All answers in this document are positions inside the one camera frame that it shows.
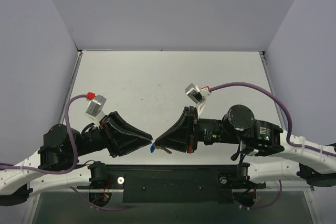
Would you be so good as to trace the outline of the blue key tag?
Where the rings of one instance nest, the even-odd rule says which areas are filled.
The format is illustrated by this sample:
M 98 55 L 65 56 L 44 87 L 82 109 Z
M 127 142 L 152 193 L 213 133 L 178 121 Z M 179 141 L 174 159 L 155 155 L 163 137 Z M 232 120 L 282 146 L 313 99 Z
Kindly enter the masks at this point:
M 155 151 L 155 145 L 152 144 L 151 147 L 150 147 L 150 152 L 153 153 Z

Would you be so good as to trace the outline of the silver key with blue tag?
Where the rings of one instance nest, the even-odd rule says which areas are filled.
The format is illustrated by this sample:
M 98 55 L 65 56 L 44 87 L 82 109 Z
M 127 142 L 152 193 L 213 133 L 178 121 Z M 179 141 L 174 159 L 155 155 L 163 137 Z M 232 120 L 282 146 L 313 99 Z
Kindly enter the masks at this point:
M 154 148 L 156 149 L 156 150 L 163 150 L 163 151 L 165 151 L 166 153 L 168 153 L 168 154 L 172 154 L 172 152 L 169 150 L 169 149 L 167 149 L 166 147 L 163 147 L 163 146 L 154 146 Z

